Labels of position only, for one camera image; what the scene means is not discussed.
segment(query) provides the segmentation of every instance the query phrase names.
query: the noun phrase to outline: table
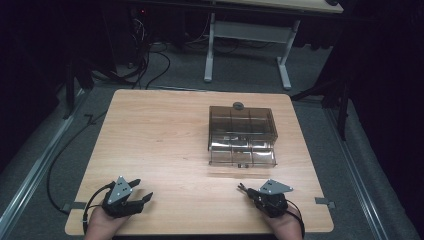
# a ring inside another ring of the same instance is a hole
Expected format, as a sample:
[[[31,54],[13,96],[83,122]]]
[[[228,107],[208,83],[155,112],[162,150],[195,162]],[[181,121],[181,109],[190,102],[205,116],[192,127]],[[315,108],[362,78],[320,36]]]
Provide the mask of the table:
[[[271,7],[271,8],[287,8],[297,11],[315,11],[325,13],[342,13],[343,8],[340,4],[336,6],[330,6],[324,0],[304,0],[304,1],[293,1],[293,0],[214,0],[212,3],[233,3],[233,4],[244,4],[253,7]],[[290,53],[290,49],[293,45],[296,33],[298,31],[300,20],[296,19],[293,21],[291,26],[287,27],[276,27],[266,26],[257,24],[246,24],[239,22],[230,22],[228,20],[216,21],[215,14],[212,13],[210,16],[209,26],[209,46],[208,53],[206,56],[205,66],[205,82],[212,81],[213,75],[213,61],[214,61],[214,38],[215,37],[226,37],[236,38],[242,40],[254,40],[272,43],[282,43],[281,56],[277,58],[277,65],[285,90],[291,89],[291,83],[289,75],[287,73],[286,61]]]
[[[248,168],[210,166],[209,106],[271,108],[278,131],[277,166]],[[324,197],[296,114],[284,94],[116,91],[82,179],[75,202],[122,175],[140,178],[131,197],[154,192],[141,214],[118,235],[266,234],[271,230],[245,194],[242,182],[259,188],[269,178],[294,188],[286,198],[302,211],[307,232],[333,229]],[[93,203],[99,203],[99,194]],[[81,209],[66,223],[69,235],[82,235]]]

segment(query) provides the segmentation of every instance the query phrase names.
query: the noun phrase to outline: table top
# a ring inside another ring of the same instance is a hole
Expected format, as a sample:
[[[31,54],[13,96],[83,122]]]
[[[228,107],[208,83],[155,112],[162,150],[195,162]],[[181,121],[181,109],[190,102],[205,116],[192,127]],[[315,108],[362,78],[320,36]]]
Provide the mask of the table top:
[[[277,166],[210,166],[209,106],[271,108],[278,139]],[[258,189],[268,179],[294,188],[286,193],[302,212],[307,232],[329,232],[333,222],[293,105],[284,94],[116,91],[82,179],[75,202],[87,202],[102,186],[123,176],[141,179],[131,199],[153,192],[141,214],[118,235],[271,233],[259,210],[237,189]],[[100,203],[99,194],[93,204]],[[73,209],[69,235],[82,235],[83,210]]]
[[[234,4],[247,4],[253,6],[287,8],[301,11],[313,11],[323,13],[342,13],[340,4],[331,6],[325,0],[215,0]]]

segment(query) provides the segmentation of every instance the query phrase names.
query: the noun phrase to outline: human hand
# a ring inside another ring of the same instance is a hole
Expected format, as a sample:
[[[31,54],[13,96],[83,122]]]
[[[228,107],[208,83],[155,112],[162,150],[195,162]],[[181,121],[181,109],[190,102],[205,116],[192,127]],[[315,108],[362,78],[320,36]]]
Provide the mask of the human hand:
[[[91,213],[85,240],[109,240],[115,236],[121,226],[130,218],[114,218],[109,216],[102,207],[96,207]]]
[[[289,205],[287,211],[295,214],[300,218],[299,211]],[[265,213],[261,212],[265,222],[271,227],[275,237],[278,240],[301,240],[302,229],[299,221],[292,215],[285,213],[276,218],[270,218]]]

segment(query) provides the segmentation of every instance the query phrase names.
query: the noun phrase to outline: black cable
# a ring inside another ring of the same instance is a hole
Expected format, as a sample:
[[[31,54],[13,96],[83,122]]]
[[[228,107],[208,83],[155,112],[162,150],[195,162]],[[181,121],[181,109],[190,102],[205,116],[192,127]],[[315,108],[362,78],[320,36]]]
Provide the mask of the black cable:
[[[103,190],[111,189],[115,186],[115,182],[111,182],[107,185],[104,185],[99,190],[97,190],[93,196],[91,196],[90,200],[87,202],[87,205],[85,205],[84,214],[82,215],[82,228],[84,229],[84,235],[87,233],[88,229],[88,209],[91,208],[91,203],[93,202],[94,198],[101,193]]]
[[[296,206],[296,204],[294,204],[292,201],[287,200],[287,199],[286,199],[286,201],[291,203],[297,209],[297,211],[299,212],[299,217],[298,217],[296,214],[286,210],[287,214],[291,215],[292,217],[294,217],[299,222],[300,231],[302,231],[302,238],[304,238],[305,237],[305,224],[303,223],[302,213],[300,212],[300,209]]]
[[[158,76],[154,77],[153,79],[151,79],[151,80],[147,83],[147,85],[146,85],[146,87],[145,87],[145,90],[147,90],[147,89],[149,88],[149,85],[150,85],[153,81],[155,81],[156,79],[158,79],[159,77],[161,77],[163,74],[165,74],[165,73],[168,71],[169,67],[171,66],[171,59],[169,59],[169,57],[167,57],[165,54],[160,53],[160,52],[157,52],[156,54],[159,54],[159,55],[162,55],[163,57],[165,57],[165,58],[168,60],[168,66],[166,67],[166,69],[165,69],[165,70],[164,70],[161,74],[159,74]]]
[[[141,82],[141,79],[143,78],[144,74],[146,74],[147,68],[149,67],[149,62],[150,62],[150,48],[151,48],[151,45],[150,45],[149,49],[147,50],[147,57],[146,57],[147,60],[146,59],[144,60],[144,62],[146,64],[146,67],[145,67],[145,69],[144,69],[143,72],[141,72],[141,73],[138,74],[138,78],[134,82],[134,84],[133,84],[133,86],[132,86],[131,89],[134,89],[137,86],[137,84],[140,86],[140,89],[141,89],[141,83],[140,83]]]
[[[100,114],[98,117],[96,117],[93,121],[91,121],[89,124],[87,124],[85,127],[83,127],[81,130],[79,130],[66,144],[65,146],[59,151],[59,153],[55,156],[54,160],[52,161],[52,163],[50,164],[49,170],[47,172],[47,196],[49,198],[50,203],[53,205],[53,207],[58,210],[59,212],[65,214],[65,215],[69,215],[69,212],[64,211],[61,207],[59,207],[59,205],[56,204],[56,202],[53,200],[53,197],[51,195],[50,192],[50,177],[51,177],[51,173],[52,173],[52,169],[55,165],[55,163],[57,162],[57,160],[59,159],[60,155],[65,151],[65,149],[84,131],[86,130],[89,126],[91,126],[93,123],[95,123],[98,119],[100,119],[101,117],[103,117],[105,114],[107,113],[107,111],[103,112],[102,114]]]

